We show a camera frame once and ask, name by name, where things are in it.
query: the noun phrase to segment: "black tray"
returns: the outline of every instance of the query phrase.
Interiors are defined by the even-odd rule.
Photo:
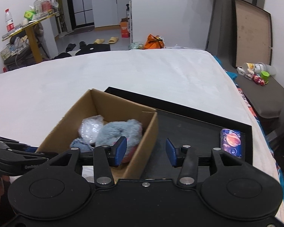
[[[247,124],[113,87],[108,87],[105,92],[157,109],[159,132],[155,147],[141,176],[143,179],[176,179],[179,175],[180,168],[173,168],[166,155],[166,138],[169,138],[176,147],[191,145],[196,149],[198,156],[210,156],[211,149],[220,147],[222,128],[241,132],[242,159],[252,165],[252,127]],[[199,182],[209,175],[208,166],[199,166]]]

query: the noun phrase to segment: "yellow table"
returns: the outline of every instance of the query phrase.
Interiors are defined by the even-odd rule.
[[[31,22],[28,25],[25,25],[25,26],[21,27],[19,30],[17,30],[15,32],[13,32],[12,34],[10,34],[8,37],[3,38],[2,41],[5,41],[5,40],[11,38],[12,36],[16,35],[17,33],[22,32],[22,31],[25,30],[27,38],[29,40],[30,49],[31,49],[31,51],[33,53],[33,56],[34,56],[34,59],[35,59],[36,63],[42,62],[43,60],[42,60],[42,56],[40,54],[40,50],[39,50],[38,43],[37,43],[37,40],[36,40],[36,37],[35,37],[33,26],[38,24],[38,23],[40,23],[43,20],[46,20],[46,19],[49,19],[52,16],[55,16],[56,13],[53,13],[53,14],[51,14],[49,16],[40,18],[40,19],[36,20],[35,22]]]

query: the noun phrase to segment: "table leg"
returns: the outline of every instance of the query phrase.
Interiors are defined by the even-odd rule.
[[[26,31],[27,38],[29,40],[30,49],[33,52],[35,62],[36,63],[42,62],[43,61],[42,56],[40,54],[40,50],[39,50],[39,47],[38,47],[38,43],[37,43],[37,40],[36,40],[36,37],[35,37],[33,27],[30,26],[30,27],[26,28],[25,31]]]

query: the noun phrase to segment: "bed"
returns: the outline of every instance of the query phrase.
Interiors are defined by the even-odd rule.
[[[99,52],[0,74],[0,136],[38,147],[87,89],[109,86],[251,125],[254,166],[279,181],[258,121],[231,78],[202,50]],[[284,223],[284,203],[276,217]]]

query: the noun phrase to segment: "brown board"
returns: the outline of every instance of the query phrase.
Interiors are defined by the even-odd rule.
[[[245,62],[271,64],[270,13],[243,0],[233,0],[236,16],[236,66]]]

